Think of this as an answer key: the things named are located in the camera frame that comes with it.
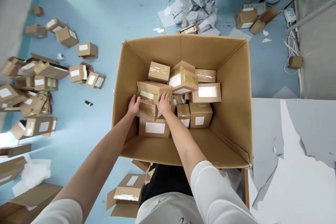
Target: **white label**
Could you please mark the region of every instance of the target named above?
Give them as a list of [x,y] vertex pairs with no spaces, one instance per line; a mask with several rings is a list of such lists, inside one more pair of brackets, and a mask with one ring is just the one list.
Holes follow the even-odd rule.
[[44,79],[35,80],[35,86],[44,85]]
[[88,49],[88,45],[80,45],[79,46],[80,51],[84,51],[84,50],[87,50],[87,49]]
[[195,125],[203,125],[204,117],[196,117],[195,118]]
[[39,132],[47,131],[49,128],[49,122],[43,122],[40,124]]
[[165,124],[159,124],[155,122],[146,122],[146,133],[156,133],[156,134],[163,134],[165,132]]
[[169,86],[173,88],[181,85],[181,74],[177,74],[169,79]]
[[188,93],[188,92],[190,92],[191,90],[189,90],[189,89],[179,89],[179,90],[176,90],[176,91],[174,91],[173,93],[176,93],[176,94],[184,94],[184,93]]
[[198,97],[217,97],[217,87],[198,87]]
[[181,119],[181,122],[183,122],[184,126],[189,127],[190,119]]
[[89,85],[93,85],[93,82],[95,81],[95,79],[96,79],[96,77],[94,75],[91,75],[90,78],[89,78],[89,80],[87,81],[87,83]]
[[4,89],[0,90],[0,97],[1,98],[5,98],[5,97],[11,96],[11,95],[12,95],[12,93],[9,91],[8,88],[4,88]]
[[79,75],[79,70],[78,69],[70,72],[71,77],[74,77],[74,76],[77,76],[77,75]]
[[140,90],[140,95],[141,95],[141,96],[145,96],[145,97],[147,97],[147,98],[149,98],[149,99],[151,99],[151,100],[154,100],[154,95],[153,95],[153,94],[150,94],[150,93],[148,93],[148,92],[145,92],[145,91]]
[[127,182],[127,186],[132,186],[136,182],[139,176],[132,176],[131,179]]

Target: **white shirt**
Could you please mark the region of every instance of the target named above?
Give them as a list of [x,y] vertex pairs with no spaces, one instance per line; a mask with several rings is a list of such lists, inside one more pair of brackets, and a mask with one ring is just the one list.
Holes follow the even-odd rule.
[[[191,173],[194,197],[168,192],[146,200],[136,224],[220,224],[258,223],[245,204],[208,161],[198,163]],[[82,224],[78,202],[61,199],[48,205],[31,224]]]

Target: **taped cardboard box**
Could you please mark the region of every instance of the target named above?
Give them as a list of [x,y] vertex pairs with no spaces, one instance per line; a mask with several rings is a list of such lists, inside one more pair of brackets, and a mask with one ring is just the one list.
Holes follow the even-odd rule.
[[168,138],[170,129],[168,123],[163,116],[160,116],[155,122],[140,118],[139,120],[139,136]]
[[89,86],[90,88],[101,89],[103,87],[105,78],[106,77],[103,75],[90,72],[89,76],[87,77],[87,81],[85,82],[85,85]]
[[84,60],[98,58],[98,47],[92,43],[77,44],[77,56]]
[[61,186],[39,184],[0,206],[0,222],[30,224],[55,198]]
[[169,85],[173,87],[173,94],[183,95],[198,90],[197,76],[187,70],[170,77]]
[[169,80],[170,66],[152,61],[150,63],[148,80],[166,84]]
[[44,27],[40,26],[39,24],[26,26],[26,34],[35,39],[43,39],[48,36],[47,30]]
[[254,8],[240,9],[235,16],[237,29],[250,28],[257,20],[257,10]]
[[178,104],[176,107],[177,107],[177,118],[179,118],[181,122],[187,128],[189,128],[190,124],[189,104]]
[[[221,83],[222,102],[212,104],[209,128],[189,129],[193,139],[217,168],[250,167],[251,67],[245,38],[175,34],[126,40],[121,46],[114,88],[112,126],[127,113],[128,103],[137,93],[136,82],[147,80],[152,61],[174,66],[181,60],[197,69],[216,70],[216,81]],[[130,127],[121,156],[181,166],[172,138],[139,136],[138,120],[136,117]]]
[[251,26],[250,32],[254,35],[257,35],[265,28],[266,25],[276,18],[278,13],[279,9],[276,9],[274,6],[267,8]]
[[198,90],[193,92],[191,100],[194,103],[214,103],[221,102],[221,84],[220,83],[203,83],[198,84]]
[[136,218],[145,174],[127,174],[117,188],[107,194],[106,211],[114,205],[111,216]]
[[196,69],[198,82],[215,83],[216,70]]
[[57,31],[61,30],[62,28],[66,26],[67,25],[61,22],[60,20],[58,20],[57,18],[54,18],[46,24],[45,28],[49,32],[56,34]]
[[1,72],[9,77],[17,76],[18,70],[24,64],[24,60],[16,57],[9,57],[1,67]]

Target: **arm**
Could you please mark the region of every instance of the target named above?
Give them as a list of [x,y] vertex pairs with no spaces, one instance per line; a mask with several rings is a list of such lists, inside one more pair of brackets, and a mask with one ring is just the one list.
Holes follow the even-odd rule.
[[139,111],[139,104],[140,97],[135,102],[134,95],[128,105],[127,114],[103,137],[52,201],[77,201],[83,210],[83,223],[123,149],[131,123]]

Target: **white sleeve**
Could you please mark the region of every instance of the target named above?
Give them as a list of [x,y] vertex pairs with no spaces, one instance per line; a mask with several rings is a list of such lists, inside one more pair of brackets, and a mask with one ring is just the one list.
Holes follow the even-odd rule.
[[72,199],[60,199],[49,204],[31,224],[82,224],[83,211]]
[[258,223],[219,171],[209,162],[191,173],[191,191],[205,224]]

